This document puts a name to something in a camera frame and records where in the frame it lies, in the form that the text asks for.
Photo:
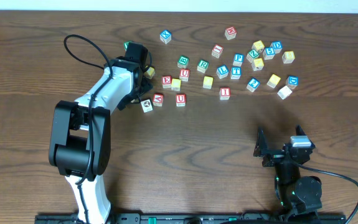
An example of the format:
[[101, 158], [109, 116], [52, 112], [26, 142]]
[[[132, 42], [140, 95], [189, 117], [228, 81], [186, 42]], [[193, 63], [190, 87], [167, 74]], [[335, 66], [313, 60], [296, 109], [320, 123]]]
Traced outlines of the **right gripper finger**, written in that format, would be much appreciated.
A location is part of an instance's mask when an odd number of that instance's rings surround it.
[[262, 128], [258, 128], [257, 142], [253, 152], [254, 157], [263, 157], [268, 150], [268, 145], [266, 143], [265, 135]]
[[[296, 136], [307, 136], [300, 125], [297, 125], [297, 127], [296, 127]], [[309, 148], [315, 148], [315, 145], [312, 141], [311, 141], [311, 144], [312, 145]]]

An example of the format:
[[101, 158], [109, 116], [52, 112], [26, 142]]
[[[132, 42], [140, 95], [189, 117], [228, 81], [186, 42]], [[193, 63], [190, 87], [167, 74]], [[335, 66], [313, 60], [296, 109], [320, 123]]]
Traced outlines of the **red E block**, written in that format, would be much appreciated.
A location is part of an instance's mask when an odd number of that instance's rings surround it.
[[162, 76], [162, 85], [163, 85], [163, 88], [171, 88], [172, 77], [171, 76]]

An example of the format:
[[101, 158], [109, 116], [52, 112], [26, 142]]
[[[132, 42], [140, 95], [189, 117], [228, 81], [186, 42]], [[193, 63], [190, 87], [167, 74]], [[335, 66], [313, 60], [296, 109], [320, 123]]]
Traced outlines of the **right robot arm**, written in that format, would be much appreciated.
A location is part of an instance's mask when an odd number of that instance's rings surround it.
[[283, 206], [280, 219], [314, 213], [322, 207], [321, 180], [315, 176], [301, 176], [300, 165], [310, 160], [315, 145], [307, 137], [301, 126], [281, 149], [268, 146], [262, 128], [258, 129], [257, 142], [253, 155], [263, 159], [263, 167], [274, 167], [275, 192]]

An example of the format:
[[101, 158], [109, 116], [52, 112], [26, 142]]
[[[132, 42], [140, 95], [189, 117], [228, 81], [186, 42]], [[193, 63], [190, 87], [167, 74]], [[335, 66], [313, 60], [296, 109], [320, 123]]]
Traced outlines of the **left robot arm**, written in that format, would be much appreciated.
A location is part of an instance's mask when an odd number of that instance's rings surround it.
[[111, 114], [139, 101], [152, 86], [144, 79], [149, 52], [130, 42], [124, 56], [107, 61], [95, 85], [54, 109], [49, 162], [71, 185], [82, 223], [106, 223], [111, 212], [103, 180], [111, 153]]

